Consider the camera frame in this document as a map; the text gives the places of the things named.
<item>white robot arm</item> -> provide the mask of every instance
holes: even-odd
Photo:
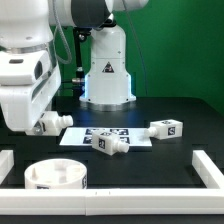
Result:
[[[55,24],[53,1],[0,0],[0,103],[6,124],[13,131],[35,134],[38,130],[37,134],[39,126],[45,122],[45,116],[42,117],[44,111],[60,86],[60,71],[49,27],[49,24]],[[89,28],[101,26],[114,9],[124,10],[122,1],[127,3],[128,10],[142,7],[148,2],[55,0],[58,18],[63,26]],[[64,119],[64,122],[57,118],[54,120],[48,126],[64,128],[66,124],[72,124],[71,119]]]

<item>white block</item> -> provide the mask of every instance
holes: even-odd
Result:
[[[183,123],[176,120],[163,120],[150,122],[150,128],[145,129],[145,137],[167,139],[181,137]]]

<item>warning label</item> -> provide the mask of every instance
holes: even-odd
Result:
[[[112,65],[110,64],[110,62],[108,61],[107,65],[105,66],[105,68],[103,69],[104,73],[114,73],[114,69],[112,67]]]

